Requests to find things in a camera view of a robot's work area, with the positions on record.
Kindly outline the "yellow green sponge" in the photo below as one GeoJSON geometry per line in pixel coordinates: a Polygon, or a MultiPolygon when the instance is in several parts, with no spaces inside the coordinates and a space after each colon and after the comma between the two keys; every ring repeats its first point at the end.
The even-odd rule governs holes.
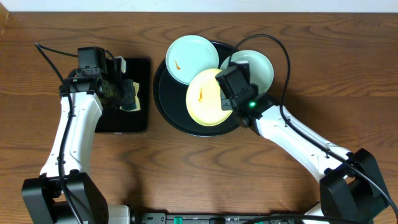
{"type": "Polygon", "coordinates": [[[133,111],[139,111],[141,109],[140,101],[138,98],[139,84],[136,82],[133,82],[132,84],[133,84],[134,91],[135,91],[135,96],[134,96],[135,103],[132,105],[120,106],[119,109],[121,109],[123,111],[133,112],[133,111]]]}

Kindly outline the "yellow plate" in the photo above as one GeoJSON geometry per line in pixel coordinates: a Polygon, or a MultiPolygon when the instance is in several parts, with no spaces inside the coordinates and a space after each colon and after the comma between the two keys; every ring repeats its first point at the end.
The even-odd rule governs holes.
{"type": "Polygon", "coordinates": [[[218,68],[204,70],[188,86],[185,98],[187,111],[202,126],[221,124],[232,113],[221,108],[221,88],[215,78],[220,72],[218,68]]]}

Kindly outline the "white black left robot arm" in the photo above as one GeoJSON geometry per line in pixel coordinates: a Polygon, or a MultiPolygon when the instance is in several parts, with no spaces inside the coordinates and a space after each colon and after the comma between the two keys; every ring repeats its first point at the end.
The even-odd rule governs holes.
{"type": "Polygon", "coordinates": [[[66,78],[60,87],[62,113],[47,162],[26,179],[22,198],[34,223],[130,223],[126,205],[108,205],[89,176],[93,138],[103,112],[100,98],[135,102],[132,80],[66,78]]]}

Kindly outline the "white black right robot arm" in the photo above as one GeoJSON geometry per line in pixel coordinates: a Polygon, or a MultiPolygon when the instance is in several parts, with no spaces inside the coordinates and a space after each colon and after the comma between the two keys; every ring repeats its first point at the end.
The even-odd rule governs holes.
{"type": "Polygon", "coordinates": [[[223,89],[221,100],[230,105],[245,128],[251,128],[306,168],[320,187],[320,202],[291,220],[304,223],[371,223],[387,207],[397,211],[375,157],[333,144],[294,118],[281,103],[254,88],[223,89]]]}

